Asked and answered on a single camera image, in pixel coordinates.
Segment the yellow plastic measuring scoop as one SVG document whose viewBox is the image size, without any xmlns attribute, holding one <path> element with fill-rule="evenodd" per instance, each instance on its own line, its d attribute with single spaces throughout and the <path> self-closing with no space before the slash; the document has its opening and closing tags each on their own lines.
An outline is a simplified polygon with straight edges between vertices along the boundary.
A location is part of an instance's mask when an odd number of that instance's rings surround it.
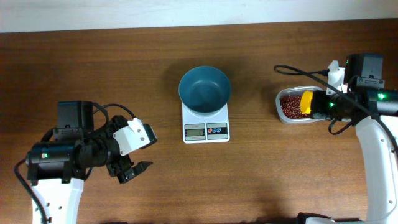
<svg viewBox="0 0 398 224">
<path fill-rule="evenodd" d="M 305 91 L 300 100 L 300 111 L 302 114 L 311 113 L 311 104 L 313 99 L 312 91 Z"/>
</svg>

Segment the red adzuki beans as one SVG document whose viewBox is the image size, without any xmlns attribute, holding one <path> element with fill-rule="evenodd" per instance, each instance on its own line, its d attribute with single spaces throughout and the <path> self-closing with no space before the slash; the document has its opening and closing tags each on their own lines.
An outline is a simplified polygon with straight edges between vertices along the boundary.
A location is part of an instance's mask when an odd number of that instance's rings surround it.
<svg viewBox="0 0 398 224">
<path fill-rule="evenodd" d="M 308 114 L 302 114 L 300 111 L 300 95 L 282 96 L 280 98 L 280 105 L 283 114 L 290 119 L 305 119 L 309 118 Z"/>
</svg>

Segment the white digital kitchen scale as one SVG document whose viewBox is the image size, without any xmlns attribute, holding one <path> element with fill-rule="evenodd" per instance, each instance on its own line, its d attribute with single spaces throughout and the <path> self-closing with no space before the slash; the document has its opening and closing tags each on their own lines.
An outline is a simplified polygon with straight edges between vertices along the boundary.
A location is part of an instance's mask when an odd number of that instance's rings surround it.
<svg viewBox="0 0 398 224">
<path fill-rule="evenodd" d="M 198 113 L 182 103 L 182 128 L 185 144 L 228 142 L 228 105 L 212 113 Z"/>
</svg>

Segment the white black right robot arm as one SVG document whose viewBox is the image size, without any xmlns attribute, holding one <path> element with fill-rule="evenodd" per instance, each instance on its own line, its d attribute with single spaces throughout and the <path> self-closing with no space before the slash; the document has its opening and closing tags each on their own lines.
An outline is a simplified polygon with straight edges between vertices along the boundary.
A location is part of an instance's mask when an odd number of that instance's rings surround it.
<svg viewBox="0 0 398 224">
<path fill-rule="evenodd" d="M 324 75 L 325 91 L 305 91 L 300 110 L 318 120 L 353 126 L 364 157 L 366 223 L 397 223 L 397 90 L 384 87 L 383 57 L 352 54 Z"/>
</svg>

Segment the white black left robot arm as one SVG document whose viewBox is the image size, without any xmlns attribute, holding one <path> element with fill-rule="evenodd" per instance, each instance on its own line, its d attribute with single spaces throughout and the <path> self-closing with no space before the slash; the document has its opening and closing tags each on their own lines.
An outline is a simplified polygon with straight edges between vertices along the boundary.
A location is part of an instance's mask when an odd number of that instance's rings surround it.
<svg viewBox="0 0 398 224">
<path fill-rule="evenodd" d="M 58 103 L 56 127 L 32 146 L 20 181 L 32 198 L 33 223 L 76 223 L 85 181 L 95 167 L 125 184 L 152 163 L 133 163 L 129 154 L 157 142 L 154 130 L 135 115 L 109 117 L 91 101 Z"/>
</svg>

